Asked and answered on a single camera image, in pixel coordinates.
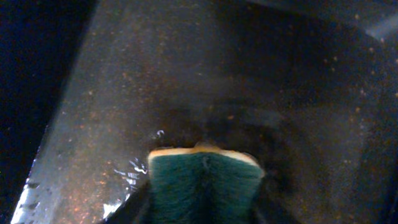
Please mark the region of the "yellow green sponge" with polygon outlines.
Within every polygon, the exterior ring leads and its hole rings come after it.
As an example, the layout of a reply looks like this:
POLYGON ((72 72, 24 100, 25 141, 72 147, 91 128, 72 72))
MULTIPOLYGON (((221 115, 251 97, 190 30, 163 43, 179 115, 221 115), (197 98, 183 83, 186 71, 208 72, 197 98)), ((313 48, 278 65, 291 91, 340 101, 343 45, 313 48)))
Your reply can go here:
POLYGON ((252 223, 265 172, 244 152, 212 145, 152 151, 149 223, 252 223))

